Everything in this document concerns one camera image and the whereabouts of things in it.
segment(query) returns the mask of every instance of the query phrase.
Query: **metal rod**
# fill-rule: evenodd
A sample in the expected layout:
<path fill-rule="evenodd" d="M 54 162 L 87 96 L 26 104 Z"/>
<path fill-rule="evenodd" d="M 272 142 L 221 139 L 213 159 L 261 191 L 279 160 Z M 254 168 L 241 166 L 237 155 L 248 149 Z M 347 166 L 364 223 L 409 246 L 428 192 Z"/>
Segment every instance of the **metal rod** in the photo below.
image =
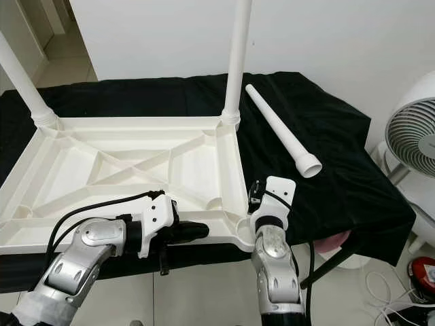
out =
<path fill-rule="evenodd" d="M 252 0 L 237 0 L 234 28 L 232 30 L 230 64 L 226 83 L 225 105 L 222 110 L 224 124 L 240 123 L 240 92 L 245 66 L 246 42 L 249 32 Z"/>

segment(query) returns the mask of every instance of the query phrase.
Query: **pink object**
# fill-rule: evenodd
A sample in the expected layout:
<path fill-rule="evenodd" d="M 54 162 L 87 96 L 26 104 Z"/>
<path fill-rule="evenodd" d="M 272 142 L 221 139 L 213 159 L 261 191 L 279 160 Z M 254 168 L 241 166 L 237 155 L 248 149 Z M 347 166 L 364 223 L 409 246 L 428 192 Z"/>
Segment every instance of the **pink object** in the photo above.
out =
<path fill-rule="evenodd" d="M 328 238 L 324 238 L 321 240 L 314 241 L 314 249 L 318 253 L 327 253 L 328 251 L 339 248 L 349 237 L 351 231 L 342 232 L 339 234 L 335 234 L 334 236 L 330 236 Z"/>

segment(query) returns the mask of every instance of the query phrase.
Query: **fan grille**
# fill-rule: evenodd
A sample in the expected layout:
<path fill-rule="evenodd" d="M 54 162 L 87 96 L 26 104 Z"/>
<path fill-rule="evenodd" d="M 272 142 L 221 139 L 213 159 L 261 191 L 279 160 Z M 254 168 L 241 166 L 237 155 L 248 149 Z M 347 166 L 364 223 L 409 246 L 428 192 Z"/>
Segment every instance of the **fan grille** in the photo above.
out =
<path fill-rule="evenodd" d="M 435 99 L 416 102 L 398 110 L 386 130 L 387 143 L 403 164 L 435 177 L 435 159 L 419 149 L 423 137 L 435 134 Z"/>

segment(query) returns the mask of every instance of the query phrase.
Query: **white cable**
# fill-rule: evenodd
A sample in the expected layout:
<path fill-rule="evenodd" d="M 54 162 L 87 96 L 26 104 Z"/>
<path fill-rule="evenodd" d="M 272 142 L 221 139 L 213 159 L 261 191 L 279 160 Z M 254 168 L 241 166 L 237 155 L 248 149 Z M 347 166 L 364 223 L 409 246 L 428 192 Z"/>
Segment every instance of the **white cable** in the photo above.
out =
<path fill-rule="evenodd" d="M 379 296 L 377 296 L 372 288 L 370 287 L 370 276 L 371 275 L 376 275 L 379 278 L 381 278 L 381 280 L 385 283 L 385 286 L 387 287 L 387 299 L 383 299 Z M 380 314 L 378 315 L 378 317 L 375 319 L 375 326 L 377 326 L 379 319 L 384 316 L 385 321 L 387 322 L 387 324 L 389 326 L 393 326 L 391 320 L 388 317 L 387 314 L 387 310 L 392 311 L 394 314 L 397 314 L 401 319 L 403 319 L 404 321 L 410 323 L 411 325 L 414 326 L 420 326 L 416 323 L 413 323 L 411 321 L 409 321 L 408 319 L 406 319 L 405 317 L 403 317 L 399 312 L 395 311 L 394 309 L 391 308 L 391 305 L 393 304 L 406 304 L 408 306 L 412 306 L 412 307 L 422 307 L 422 308 L 435 308 L 435 304 L 415 304 L 414 302 L 407 302 L 407 301 L 400 301 L 399 299 L 401 299 L 402 297 L 404 297 L 405 295 L 408 295 L 410 293 L 412 293 L 413 291 L 415 291 L 415 289 L 411 288 L 411 283 L 410 283 L 410 289 L 405 291 L 405 293 L 403 293 L 402 295 L 400 295 L 399 297 L 397 297 L 396 299 L 392 300 L 392 290 L 391 287 L 389 286 L 389 283 L 387 281 L 387 279 L 379 272 L 369 272 L 366 275 L 366 287 L 367 287 L 367 291 L 369 292 L 369 294 L 374 297 L 376 300 L 379 300 L 380 302 L 383 302 L 383 305 L 376 305 L 376 304 L 371 304 L 369 303 L 371 306 L 375 307 L 376 309 L 379 310 Z"/>

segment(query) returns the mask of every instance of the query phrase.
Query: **red object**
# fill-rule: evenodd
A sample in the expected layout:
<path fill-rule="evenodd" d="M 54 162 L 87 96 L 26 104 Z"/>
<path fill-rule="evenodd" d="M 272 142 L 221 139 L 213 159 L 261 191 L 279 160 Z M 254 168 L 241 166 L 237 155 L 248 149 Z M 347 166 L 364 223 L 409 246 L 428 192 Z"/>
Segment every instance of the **red object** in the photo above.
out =
<path fill-rule="evenodd" d="M 349 237 L 350 231 L 335 234 L 325 239 L 314 241 L 314 248 L 318 253 L 327 253 L 339 248 Z"/>
<path fill-rule="evenodd" d="M 411 262 L 412 277 L 426 294 L 435 295 L 435 259 L 420 257 Z"/>

